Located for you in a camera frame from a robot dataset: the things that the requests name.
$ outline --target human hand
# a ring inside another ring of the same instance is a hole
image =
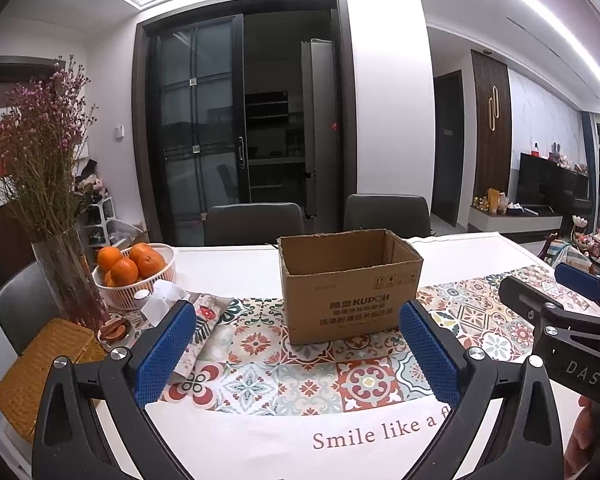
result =
[[[591,460],[592,443],[595,432],[593,419],[591,418],[591,399],[581,396],[578,404],[582,406],[582,411],[573,425],[571,437],[567,443],[567,449],[564,451],[564,477],[570,478]]]

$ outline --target floor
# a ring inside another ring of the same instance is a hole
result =
[[[436,232],[434,236],[455,235],[466,232],[464,229],[453,227],[435,215],[431,215],[431,229]]]
[[[444,236],[444,235],[455,235],[458,233],[466,232],[462,228],[453,227],[451,224],[446,223],[442,218],[438,218],[435,215],[431,215],[431,229],[433,229],[436,234],[434,236]],[[521,247],[524,247],[527,251],[536,256],[542,250],[544,246],[544,240],[540,242],[529,242],[527,244],[520,244]]]

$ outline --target blue gripper pad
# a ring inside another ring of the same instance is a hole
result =
[[[161,333],[135,370],[134,399],[140,408],[158,400],[196,331],[196,311],[188,301],[182,303],[174,316],[168,314],[169,319],[165,317],[156,328],[150,329]]]
[[[417,301],[409,301],[400,308],[400,331],[427,378],[433,394],[437,400],[446,402],[455,409],[461,398],[459,370],[435,334],[440,330],[448,332],[454,340],[456,339],[451,332],[437,326]],[[457,340],[454,342],[462,348]]]
[[[570,288],[591,301],[600,300],[600,280],[568,264],[561,263],[555,267],[555,281]]]

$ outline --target white wall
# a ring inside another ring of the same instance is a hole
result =
[[[69,61],[74,54],[86,69],[85,37],[72,28],[27,18],[0,17],[0,56],[31,56]]]
[[[520,153],[530,153],[538,143],[540,155],[547,157],[554,142],[571,166],[586,164],[584,134],[580,113],[544,88],[509,69],[511,89],[511,173],[508,197],[515,199],[518,188]]]
[[[464,157],[462,160],[462,186],[457,224],[466,228],[469,223],[469,208],[474,198],[475,157],[478,143],[477,109],[475,103],[474,64],[468,49],[461,59],[434,62],[434,76],[462,71],[462,94],[464,98]]]
[[[142,220],[131,129],[131,65],[136,23],[209,0],[173,0],[117,24],[87,46],[87,99],[98,104],[90,154],[128,222]],[[434,97],[420,0],[347,0],[358,121],[358,191],[419,194],[430,203]],[[122,124],[122,142],[112,137]]]

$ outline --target tissue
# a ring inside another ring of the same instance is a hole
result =
[[[173,282],[157,280],[149,300],[142,307],[142,314],[153,326],[158,326],[170,308],[178,300],[188,300],[189,293]]]

